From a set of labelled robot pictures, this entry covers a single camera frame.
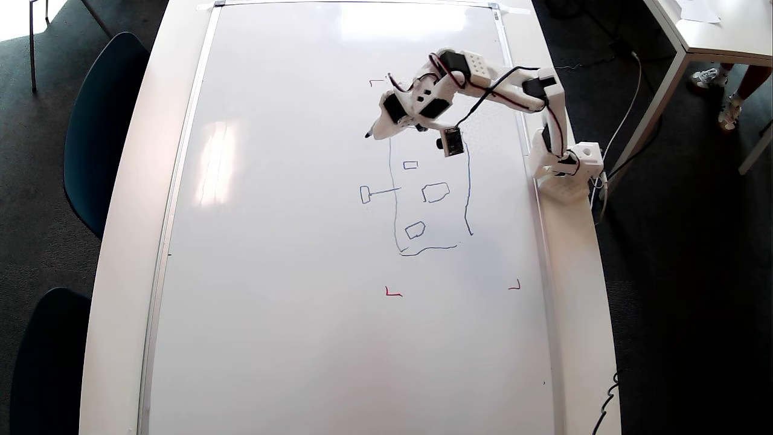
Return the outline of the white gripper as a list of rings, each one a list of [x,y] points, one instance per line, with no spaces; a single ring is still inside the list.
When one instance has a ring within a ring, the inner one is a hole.
[[[452,82],[415,82],[401,91],[393,86],[382,94],[382,118],[371,126],[371,137],[386,140],[416,126],[448,126],[441,116],[452,106]]]

